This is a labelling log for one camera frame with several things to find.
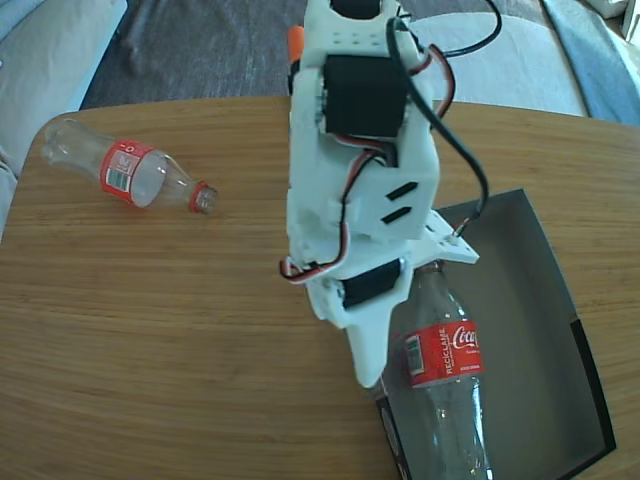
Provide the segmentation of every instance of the clear plastic bottle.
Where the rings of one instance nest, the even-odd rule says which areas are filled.
[[[49,125],[45,138],[42,154],[49,164],[97,181],[102,190],[136,207],[184,205],[194,213],[213,211],[216,191],[193,180],[160,150],[95,133],[72,119]]]
[[[401,369],[425,463],[438,480],[492,480],[482,425],[482,358],[475,325],[452,294],[440,262],[416,270],[393,315],[387,368]]]

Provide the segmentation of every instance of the wooden table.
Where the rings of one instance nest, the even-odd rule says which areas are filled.
[[[0,478],[395,479],[341,333],[281,281],[286,98],[72,116],[173,154],[211,218],[137,211],[32,148],[0,247]],[[574,294],[618,450],[580,478],[638,478],[640,131],[456,105],[494,192],[523,186]],[[474,198],[440,142],[438,204]]]

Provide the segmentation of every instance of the red label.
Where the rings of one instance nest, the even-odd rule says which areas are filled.
[[[407,336],[404,347],[414,387],[483,371],[473,322],[423,328]]]
[[[114,143],[102,160],[100,184],[102,190],[125,202],[133,203],[131,183],[138,165],[144,156],[154,150],[132,140],[119,140]]]

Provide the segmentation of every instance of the cardboard box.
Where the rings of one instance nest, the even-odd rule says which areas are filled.
[[[472,206],[441,213],[455,224]],[[494,478],[572,478],[616,444],[582,324],[524,191],[493,197],[465,239],[480,261],[449,263],[446,272],[477,324]],[[389,393],[377,402],[391,450],[401,478],[439,480],[428,422],[412,414],[415,397],[404,375],[387,369]]]

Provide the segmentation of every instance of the plastic bottle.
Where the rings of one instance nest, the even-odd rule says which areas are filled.
[[[213,211],[216,191],[196,182],[166,153],[132,140],[116,140],[72,119],[45,130],[42,154],[97,181],[102,190],[136,207],[184,205],[194,213]]]
[[[393,322],[388,368],[402,369],[404,390],[411,388],[411,401],[405,403],[415,413],[411,435],[428,443],[413,448],[434,457],[419,463],[428,464],[434,475],[429,478],[492,480],[476,328],[450,291],[442,263],[416,270],[409,298],[396,307]]]

